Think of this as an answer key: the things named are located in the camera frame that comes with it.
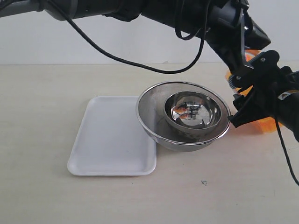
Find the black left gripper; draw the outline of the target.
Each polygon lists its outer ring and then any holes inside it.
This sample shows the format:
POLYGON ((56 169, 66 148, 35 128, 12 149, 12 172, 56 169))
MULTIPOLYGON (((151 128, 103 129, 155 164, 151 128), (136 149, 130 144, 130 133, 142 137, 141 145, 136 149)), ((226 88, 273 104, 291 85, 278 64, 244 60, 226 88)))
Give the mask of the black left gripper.
POLYGON ((253 69, 246 60, 245 50, 262 50, 271 43, 247 10, 234 0, 149 0, 144 16, 173 28, 183 41, 200 39, 194 60, 179 72, 195 65, 204 43, 232 72, 253 69))

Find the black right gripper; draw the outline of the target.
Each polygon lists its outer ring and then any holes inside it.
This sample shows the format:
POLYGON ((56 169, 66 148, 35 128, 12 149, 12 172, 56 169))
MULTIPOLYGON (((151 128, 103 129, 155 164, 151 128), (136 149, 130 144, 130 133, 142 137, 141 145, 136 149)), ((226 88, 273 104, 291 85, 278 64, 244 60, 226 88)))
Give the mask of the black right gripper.
POLYGON ((293 133, 299 132, 299 72, 290 67, 273 66, 254 72, 253 90, 246 96, 234 94, 237 112, 228 116, 230 123, 242 125, 271 117, 293 133))

